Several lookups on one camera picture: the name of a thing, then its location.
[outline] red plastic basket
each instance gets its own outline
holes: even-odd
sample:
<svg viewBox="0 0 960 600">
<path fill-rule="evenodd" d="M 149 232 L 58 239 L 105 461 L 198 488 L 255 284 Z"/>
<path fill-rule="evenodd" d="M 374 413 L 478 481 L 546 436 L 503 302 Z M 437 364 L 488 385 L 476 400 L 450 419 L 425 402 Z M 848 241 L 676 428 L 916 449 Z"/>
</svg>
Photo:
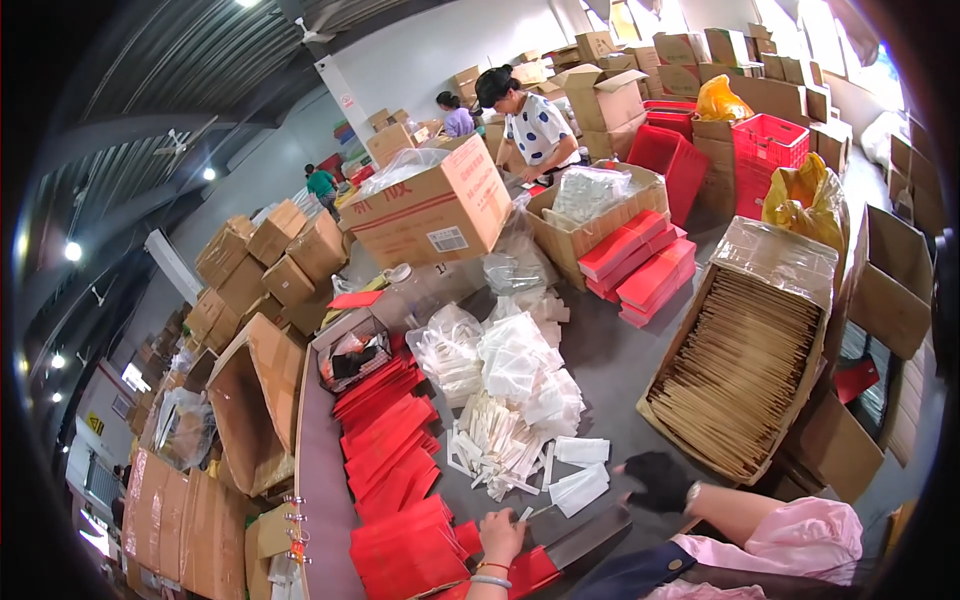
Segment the red plastic basket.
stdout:
<svg viewBox="0 0 960 600">
<path fill-rule="evenodd" d="M 682 133 L 686 141 L 693 142 L 693 113 L 697 110 L 696 104 L 670 100 L 645 100 L 643 107 L 647 109 L 647 125 Z"/>
<path fill-rule="evenodd" d="M 810 148 L 810 131 L 769 114 L 731 127 L 736 163 L 736 214 L 760 218 L 770 176 L 779 167 L 797 169 Z"/>
<path fill-rule="evenodd" d="M 707 173 L 709 158 L 686 141 L 682 133 L 641 125 L 627 163 L 663 175 L 670 221 L 682 226 Z"/>
</svg>

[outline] sign on wall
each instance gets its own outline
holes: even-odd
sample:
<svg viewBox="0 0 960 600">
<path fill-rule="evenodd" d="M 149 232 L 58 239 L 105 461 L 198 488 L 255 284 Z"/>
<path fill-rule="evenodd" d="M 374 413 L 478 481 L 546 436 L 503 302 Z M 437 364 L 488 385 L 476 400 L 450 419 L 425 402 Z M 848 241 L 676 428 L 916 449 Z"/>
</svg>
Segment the sign on wall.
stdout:
<svg viewBox="0 0 960 600">
<path fill-rule="evenodd" d="M 104 435 L 104 422 L 100 420 L 99 417 L 93 411 L 90 411 L 86 415 L 86 424 L 90 426 L 90 429 L 93 430 L 93 433 L 98 436 Z"/>
</svg>

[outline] bracelet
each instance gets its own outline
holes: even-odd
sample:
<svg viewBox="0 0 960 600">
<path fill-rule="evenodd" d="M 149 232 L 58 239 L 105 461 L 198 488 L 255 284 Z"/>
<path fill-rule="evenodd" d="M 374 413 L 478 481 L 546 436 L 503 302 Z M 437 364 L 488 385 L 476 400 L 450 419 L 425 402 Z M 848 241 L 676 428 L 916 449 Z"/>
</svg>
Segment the bracelet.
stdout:
<svg viewBox="0 0 960 600">
<path fill-rule="evenodd" d="M 478 584 L 493 584 L 506 589 L 510 589 L 514 586 L 514 584 L 510 583 L 506 579 L 491 577 L 490 575 L 474 575 L 473 577 L 470 577 L 470 580 Z"/>
<path fill-rule="evenodd" d="M 684 515 L 690 514 L 690 508 L 693 506 L 693 502 L 697 499 L 698 495 L 700 495 L 700 482 L 694 481 L 693 485 L 690 486 L 690 489 L 686 491 L 686 505 L 684 506 Z"/>
<path fill-rule="evenodd" d="M 510 570 L 510 568 L 509 568 L 508 566 L 506 566 L 505 564 L 488 563 L 488 562 L 486 562 L 486 561 L 481 561 L 480 564 L 477 565 L 477 570 L 480 570 L 481 568 L 483 568 L 483 567 L 485 567 L 485 566 L 499 566 L 500 568 L 507 569 L 508 571 Z"/>
</svg>

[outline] person in green shirt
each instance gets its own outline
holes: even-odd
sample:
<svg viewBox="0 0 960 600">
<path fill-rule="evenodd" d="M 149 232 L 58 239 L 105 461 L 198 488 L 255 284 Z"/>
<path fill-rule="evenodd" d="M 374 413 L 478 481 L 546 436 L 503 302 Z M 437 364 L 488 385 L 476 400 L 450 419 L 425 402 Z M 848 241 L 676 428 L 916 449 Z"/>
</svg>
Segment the person in green shirt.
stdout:
<svg viewBox="0 0 960 600">
<path fill-rule="evenodd" d="M 333 220 L 340 223 L 340 213 L 333 205 L 333 201 L 337 198 L 336 179 L 325 170 L 318 169 L 312 164 L 306 165 L 303 170 L 306 171 L 306 191 L 316 195 L 317 200 L 326 208 Z"/>
</svg>

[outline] woman in polka dot shirt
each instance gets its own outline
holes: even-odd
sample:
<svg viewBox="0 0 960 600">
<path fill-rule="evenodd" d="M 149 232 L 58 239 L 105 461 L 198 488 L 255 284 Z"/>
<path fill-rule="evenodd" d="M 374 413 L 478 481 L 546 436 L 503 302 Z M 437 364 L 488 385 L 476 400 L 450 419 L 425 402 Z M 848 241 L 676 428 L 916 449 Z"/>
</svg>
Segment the woman in polka dot shirt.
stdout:
<svg viewBox="0 0 960 600">
<path fill-rule="evenodd" d="M 580 162 L 577 140 L 557 107 L 521 89 L 513 71 L 509 64 L 485 71 L 476 82 L 477 99 L 481 107 L 506 115 L 510 151 L 519 151 L 527 163 L 520 176 L 527 183 L 551 185 L 563 169 Z"/>
</svg>

